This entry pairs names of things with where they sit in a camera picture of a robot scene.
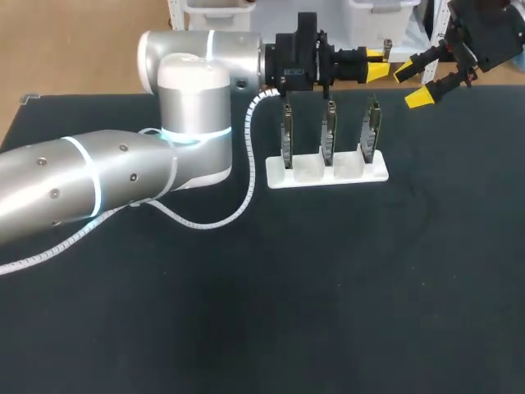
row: black table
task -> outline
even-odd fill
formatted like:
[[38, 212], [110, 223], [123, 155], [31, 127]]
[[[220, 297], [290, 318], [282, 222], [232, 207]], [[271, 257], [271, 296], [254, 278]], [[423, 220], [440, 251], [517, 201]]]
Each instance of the black table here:
[[[0, 392], [525, 392], [525, 89], [459, 89], [406, 109], [378, 91], [387, 183], [269, 190], [277, 99], [260, 105], [255, 196], [228, 227], [193, 231], [127, 208], [78, 245], [0, 277]], [[354, 149], [368, 92], [336, 94]], [[234, 106], [227, 181], [163, 199], [211, 222], [244, 198], [249, 99]], [[297, 153], [317, 149], [318, 94], [292, 96]], [[147, 95], [21, 106], [3, 149], [159, 126]], [[81, 224], [0, 249], [0, 263]]]

